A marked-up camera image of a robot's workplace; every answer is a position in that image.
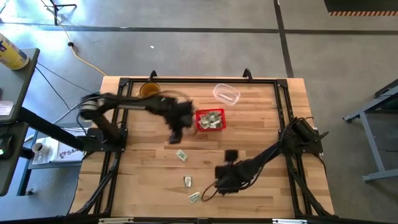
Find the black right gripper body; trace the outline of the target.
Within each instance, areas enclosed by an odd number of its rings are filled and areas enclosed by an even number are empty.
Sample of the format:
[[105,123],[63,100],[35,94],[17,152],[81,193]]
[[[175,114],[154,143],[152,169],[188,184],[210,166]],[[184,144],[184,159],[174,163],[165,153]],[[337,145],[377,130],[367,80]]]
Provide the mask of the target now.
[[237,193],[245,181],[238,174],[238,166],[227,164],[215,167],[215,187],[221,195]]

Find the red plastic mesh basket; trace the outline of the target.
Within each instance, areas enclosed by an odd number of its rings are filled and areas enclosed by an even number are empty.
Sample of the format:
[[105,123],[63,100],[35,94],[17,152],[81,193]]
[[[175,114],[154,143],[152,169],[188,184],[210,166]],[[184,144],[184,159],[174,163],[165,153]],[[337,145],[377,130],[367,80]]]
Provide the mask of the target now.
[[[208,114],[210,111],[221,111],[221,119],[220,121],[223,123],[223,127],[219,128],[219,129],[212,129],[212,128],[208,128],[208,129],[202,129],[200,127],[200,115],[201,114]],[[219,108],[219,109],[208,109],[208,110],[196,110],[195,112],[195,125],[197,130],[199,131],[221,131],[222,129],[226,128],[226,116],[225,116],[225,112],[224,109]]]

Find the clear plastic container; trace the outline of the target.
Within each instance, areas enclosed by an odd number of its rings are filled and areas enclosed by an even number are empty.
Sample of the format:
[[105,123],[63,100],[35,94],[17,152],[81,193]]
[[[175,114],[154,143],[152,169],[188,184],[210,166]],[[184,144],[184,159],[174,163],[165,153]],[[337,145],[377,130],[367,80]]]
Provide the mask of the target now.
[[216,100],[226,105],[233,106],[239,101],[241,93],[232,86],[219,83],[213,89],[213,96]]

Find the white printed box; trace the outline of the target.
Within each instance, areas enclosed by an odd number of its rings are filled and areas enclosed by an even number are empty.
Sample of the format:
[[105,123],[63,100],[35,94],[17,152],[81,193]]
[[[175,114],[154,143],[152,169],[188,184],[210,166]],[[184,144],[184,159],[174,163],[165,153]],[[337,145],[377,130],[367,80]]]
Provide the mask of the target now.
[[52,144],[51,149],[50,162],[80,162],[85,155],[84,152],[58,141]]

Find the black slanted desk beam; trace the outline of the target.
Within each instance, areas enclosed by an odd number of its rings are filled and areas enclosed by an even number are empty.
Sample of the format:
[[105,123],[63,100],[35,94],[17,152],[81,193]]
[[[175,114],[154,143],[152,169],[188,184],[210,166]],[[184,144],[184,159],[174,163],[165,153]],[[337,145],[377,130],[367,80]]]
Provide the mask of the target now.
[[26,108],[22,107],[19,110],[18,121],[25,122],[30,128],[33,128],[40,133],[44,133],[74,149],[83,150],[82,140],[77,139],[76,136],[68,133],[56,124],[52,124],[41,118]]

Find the white mug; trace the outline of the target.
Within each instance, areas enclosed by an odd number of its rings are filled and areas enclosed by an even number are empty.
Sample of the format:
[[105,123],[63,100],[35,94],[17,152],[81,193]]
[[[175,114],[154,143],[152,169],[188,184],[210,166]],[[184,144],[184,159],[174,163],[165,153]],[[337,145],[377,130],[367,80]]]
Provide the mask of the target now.
[[34,152],[35,154],[40,155],[40,156],[45,156],[50,151],[50,148],[47,145],[42,144],[41,142],[35,143],[31,149],[32,149],[32,152]]

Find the black tripod stand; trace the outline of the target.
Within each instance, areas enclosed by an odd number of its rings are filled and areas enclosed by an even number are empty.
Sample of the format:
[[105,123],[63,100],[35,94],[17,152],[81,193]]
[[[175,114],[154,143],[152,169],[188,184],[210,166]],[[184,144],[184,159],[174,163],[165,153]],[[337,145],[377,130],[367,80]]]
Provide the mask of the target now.
[[53,0],[49,0],[50,5],[47,7],[51,7],[53,9],[53,16],[54,16],[54,25],[60,25],[60,22],[58,21],[58,12],[59,10],[63,9],[64,7],[73,7],[76,8],[76,4],[57,4]]

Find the grey desk top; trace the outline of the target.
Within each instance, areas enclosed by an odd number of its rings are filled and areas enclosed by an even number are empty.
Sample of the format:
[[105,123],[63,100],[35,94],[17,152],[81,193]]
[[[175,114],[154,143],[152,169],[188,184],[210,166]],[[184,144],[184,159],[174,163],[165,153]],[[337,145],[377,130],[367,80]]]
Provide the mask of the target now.
[[0,63],[0,101],[11,101],[12,110],[9,115],[0,115],[0,123],[13,123],[17,120],[18,113],[26,96],[30,81],[32,79],[40,49],[22,49],[28,56],[28,64],[20,70],[10,70]]

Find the black computer mouse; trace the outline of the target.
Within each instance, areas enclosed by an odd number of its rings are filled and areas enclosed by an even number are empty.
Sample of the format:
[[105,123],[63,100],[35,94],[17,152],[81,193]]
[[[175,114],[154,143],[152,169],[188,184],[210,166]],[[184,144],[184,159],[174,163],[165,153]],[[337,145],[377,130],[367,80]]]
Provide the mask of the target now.
[[12,148],[13,134],[3,134],[0,136],[0,160],[9,159],[13,155]]

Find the black desk panel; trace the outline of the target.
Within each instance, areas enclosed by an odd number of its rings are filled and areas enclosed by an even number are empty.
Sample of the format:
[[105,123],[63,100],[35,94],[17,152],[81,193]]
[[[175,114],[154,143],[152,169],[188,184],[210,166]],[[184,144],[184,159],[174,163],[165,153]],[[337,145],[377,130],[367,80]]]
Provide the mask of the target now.
[[12,124],[0,124],[0,136],[13,134],[13,155],[6,160],[0,160],[0,197],[6,196],[17,182],[18,165],[21,159],[22,148],[29,125],[18,122]]

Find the yellow wipes canister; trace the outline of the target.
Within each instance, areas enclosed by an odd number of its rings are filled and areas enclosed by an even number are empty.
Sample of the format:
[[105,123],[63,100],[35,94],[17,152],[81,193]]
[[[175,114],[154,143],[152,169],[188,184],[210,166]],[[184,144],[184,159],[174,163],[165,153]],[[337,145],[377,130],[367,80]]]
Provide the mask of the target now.
[[20,70],[29,63],[29,57],[1,33],[0,63],[11,70]]

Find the black hazard-striped mat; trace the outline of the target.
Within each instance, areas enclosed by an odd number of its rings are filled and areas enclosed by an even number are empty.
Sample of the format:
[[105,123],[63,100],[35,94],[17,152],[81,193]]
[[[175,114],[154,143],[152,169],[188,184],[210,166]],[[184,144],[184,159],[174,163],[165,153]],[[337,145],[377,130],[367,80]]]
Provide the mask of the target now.
[[323,0],[330,16],[398,16],[398,0]]

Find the black aluminium table frame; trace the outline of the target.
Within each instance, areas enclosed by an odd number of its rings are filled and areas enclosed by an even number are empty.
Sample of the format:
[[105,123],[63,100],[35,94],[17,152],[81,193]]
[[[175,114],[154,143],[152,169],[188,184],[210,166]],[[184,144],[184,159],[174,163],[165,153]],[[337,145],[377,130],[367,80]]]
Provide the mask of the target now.
[[[237,194],[213,195],[214,168],[224,151],[236,149],[241,159],[271,146],[289,121],[312,113],[301,78],[156,77],[162,90],[179,91],[198,109],[222,108],[222,131],[187,131],[178,145],[168,142],[164,120],[144,111],[107,113],[127,125],[127,146],[98,206],[81,208],[95,191],[113,157],[100,152],[83,161],[72,210],[62,224],[98,224],[100,218],[133,218],[133,224],[272,223],[273,218],[312,220],[333,215],[325,169],[311,154],[280,155],[266,164],[256,183]],[[224,83],[241,93],[226,105],[213,96]],[[183,162],[176,152],[182,150]],[[192,177],[185,187],[184,176]],[[188,196],[201,192],[190,204]]]

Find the silver frame bracket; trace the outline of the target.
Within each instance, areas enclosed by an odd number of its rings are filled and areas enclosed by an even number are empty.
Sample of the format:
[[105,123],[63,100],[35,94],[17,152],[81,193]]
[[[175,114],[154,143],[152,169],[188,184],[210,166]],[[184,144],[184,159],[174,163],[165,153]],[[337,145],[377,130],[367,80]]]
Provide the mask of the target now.
[[133,218],[100,218],[98,224],[131,224],[134,223]]
[[308,224],[306,220],[273,218],[272,224]]

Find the grey-blue metal table frame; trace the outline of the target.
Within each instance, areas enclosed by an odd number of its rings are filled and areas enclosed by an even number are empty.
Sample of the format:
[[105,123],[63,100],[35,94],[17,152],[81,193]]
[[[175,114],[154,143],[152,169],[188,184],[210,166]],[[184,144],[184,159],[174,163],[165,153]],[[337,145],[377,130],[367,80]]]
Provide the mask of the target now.
[[373,99],[343,117],[346,123],[359,119],[364,128],[377,171],[363,175],[365,183],[398,177],[398,168],[387,169],[381,152],[398,153],[398,79],[375,92]]

